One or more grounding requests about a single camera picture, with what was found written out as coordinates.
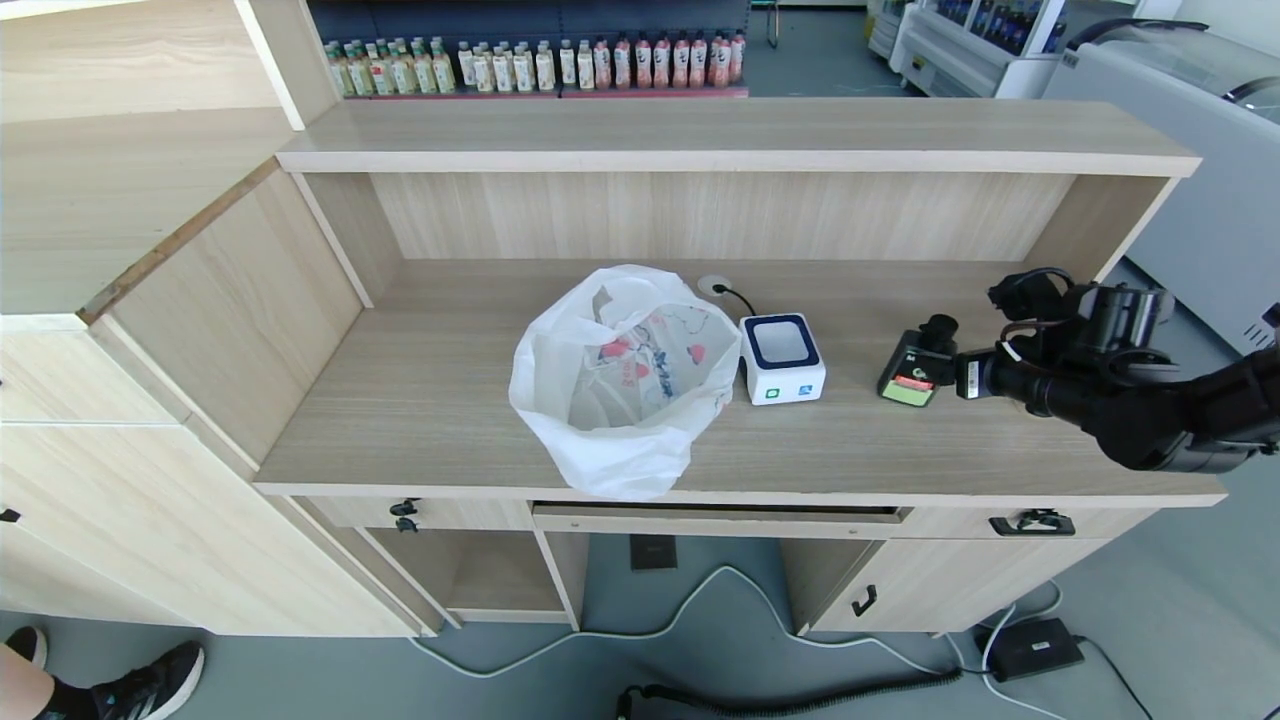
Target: display cooler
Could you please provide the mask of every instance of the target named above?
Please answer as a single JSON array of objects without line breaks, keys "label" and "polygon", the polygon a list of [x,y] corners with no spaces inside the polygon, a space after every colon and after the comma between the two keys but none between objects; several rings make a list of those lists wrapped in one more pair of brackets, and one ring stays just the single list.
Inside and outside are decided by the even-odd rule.
[{"label": "display cooler", "polygon": [[1071,40],[1044,97],[1105,100],[1204,158],[1128,256],[1242,354],[1280,322],[1280,59],[1199,23],[1126,20]]},{"label": "display cooler", "polygon": [[902,18],[890,67],[936,97],[1039,97],[1075,29],[1135,14],[1172,17],[1180,4],[928,0]]}]

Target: black device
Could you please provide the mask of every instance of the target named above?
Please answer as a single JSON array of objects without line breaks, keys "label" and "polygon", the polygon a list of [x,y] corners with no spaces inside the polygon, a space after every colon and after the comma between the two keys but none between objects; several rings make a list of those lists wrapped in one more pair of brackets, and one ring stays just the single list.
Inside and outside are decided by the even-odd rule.
[{"label": "black device", "polygon": [[956,343],[952,337],[959,327],[950,315],[933,315],[920,329],[902,333],[876,392],[915,407],[928,405],[940,387],[955,382]]},{"label": "black device", "polygon": [[[979,651],[986,650],[989,639],[991,630],[978,633],[973,638]],[[991,676],[998,683],[1080,662],[1084,662],[1084,653],[1066,630],[1066,625],[1057,618],[1001,628],[996,644],[991,646],[987,657]]]},{"label": "black device", "polygon": [[[1065,284],[1060,290],[1052,279]],[[1059,268],[1006,277],[987,296],[1011,320],[996,347],[956,356],[956,393],[1011,397],[1093,436],[1132,470],[1225,473],[1280,439],[1280,350],[1179,380],[1151,347],[1172,315],[1164,290],[1075,284]],[[1280,304],[1262,318],[1280,325]],[[1014,336],[1034,331],[1029,336]]]}]

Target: door handle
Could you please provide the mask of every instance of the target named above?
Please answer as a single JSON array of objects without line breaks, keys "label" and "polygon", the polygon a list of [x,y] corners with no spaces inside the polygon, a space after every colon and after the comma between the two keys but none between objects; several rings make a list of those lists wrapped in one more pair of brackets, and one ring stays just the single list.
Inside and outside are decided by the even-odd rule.
[{"label": "door handle", "polygon": [[852,602],[854,618],[861,618],[863,612],[867,612],[873,605],[876,605],[876,598],[878,597],[879,594],[876,593],[876,585],[867,585],[867,602],[858,602],[856,600]]}]

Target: drawer handle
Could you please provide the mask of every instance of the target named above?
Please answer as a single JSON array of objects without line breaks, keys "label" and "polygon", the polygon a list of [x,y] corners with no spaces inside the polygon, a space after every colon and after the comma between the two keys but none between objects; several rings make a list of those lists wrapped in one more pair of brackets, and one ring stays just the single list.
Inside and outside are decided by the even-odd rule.
[{"label": "drawer handle", "polygon": [[855,600],[854,603],[852,603],[854,605],[854,618],[861,618],[863,612],[867,612],[868,610],[870,610],[872,606],[876,605],[876,598],[877,597],[879,597],[879,594],[876,593],[876,585],[867,585],[867,602],[858,602]]},{"label": "drawer handle", "polygon": [[417,506],[413,505],[419,498],[410,497],[403,502],[397,502],[392,505],[390,514],[396,518],[396,529],[402,533],[416,533],[417,523],[413,521],[410,515],[417,515]]},{"label": "drawer handle", "polygon": [[1000,537],[1055,537],[1069,538],[1075,534],[1075,523],[1055,510],[1028,510],[1012,523],[1009,518],[992,518],[991,529]]}]

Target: refrigerator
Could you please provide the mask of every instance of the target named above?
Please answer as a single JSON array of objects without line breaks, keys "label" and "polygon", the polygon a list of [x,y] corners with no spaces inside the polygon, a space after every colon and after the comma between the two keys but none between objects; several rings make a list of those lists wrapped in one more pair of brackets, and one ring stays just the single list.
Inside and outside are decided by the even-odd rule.
[{"label": "refrigerator", "polygon": [[1068,44],[1044,97],[1105,100],[1201,155],[1128,258],[1238,352],[1280,318],[1280,59],[1199,23],[1112,20]]}]

